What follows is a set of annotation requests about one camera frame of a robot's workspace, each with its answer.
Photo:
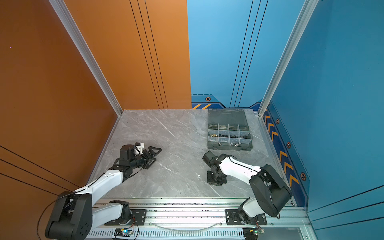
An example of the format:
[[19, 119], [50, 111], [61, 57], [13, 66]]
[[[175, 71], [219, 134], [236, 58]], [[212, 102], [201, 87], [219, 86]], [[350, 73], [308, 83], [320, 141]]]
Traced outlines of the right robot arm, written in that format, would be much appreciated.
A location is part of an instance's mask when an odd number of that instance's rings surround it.
[[244, 225], [253, 225], [260, 215], [279, 218], [280, 211], [293, 196], [291, 188], [270, 165], [252, 166], [230, 155], [216, 156], [211, 151], [202, 159], [210, 167], [207, 171], [210, 185], [222, 186], [231, 176], [251, 187], [254, 197], [246, 199], [237, 210], [237, 218]]

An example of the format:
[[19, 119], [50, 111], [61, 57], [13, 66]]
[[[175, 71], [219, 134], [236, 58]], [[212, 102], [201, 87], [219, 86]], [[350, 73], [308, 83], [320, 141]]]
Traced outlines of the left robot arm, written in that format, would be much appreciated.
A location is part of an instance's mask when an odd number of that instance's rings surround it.
[[118, 225], [135, 225], [135, 216], [126, 201], [113, 200], [94, 208], [95, 203], [113, 188], [132, 178], [134, 170], [149, 169], [161, 148], [144, 143], [124, 145], [113, 165], [90, 184], [73, 192], [63, 192], [51, 203], [45, 237], [51, 240], [84, 240], [89, 233], [108, 222]]

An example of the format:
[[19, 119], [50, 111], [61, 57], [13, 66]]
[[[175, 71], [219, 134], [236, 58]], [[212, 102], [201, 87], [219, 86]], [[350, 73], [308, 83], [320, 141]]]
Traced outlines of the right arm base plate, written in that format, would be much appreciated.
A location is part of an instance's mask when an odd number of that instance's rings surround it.
[[229, 226], [235, 225], [259, 225], [266, 226], [267, 218], [265, 214], [256, 215], [255, 217], [249, 217], [244, 211], [239, 209], [226, 209], [226, 223]]

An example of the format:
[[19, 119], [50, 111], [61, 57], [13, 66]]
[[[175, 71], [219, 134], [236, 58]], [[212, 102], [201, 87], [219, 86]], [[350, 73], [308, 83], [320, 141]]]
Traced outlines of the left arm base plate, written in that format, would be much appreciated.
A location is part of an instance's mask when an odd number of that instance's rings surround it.
[[130, 226], [143, 226], [146, 221], [147, 210], [134, 209], [130, 210], [128, 214], [123, 213], [122, 216], [116, 220], [111, 220], [105, 223], [105, 226], [117, 227], [130, 227]]

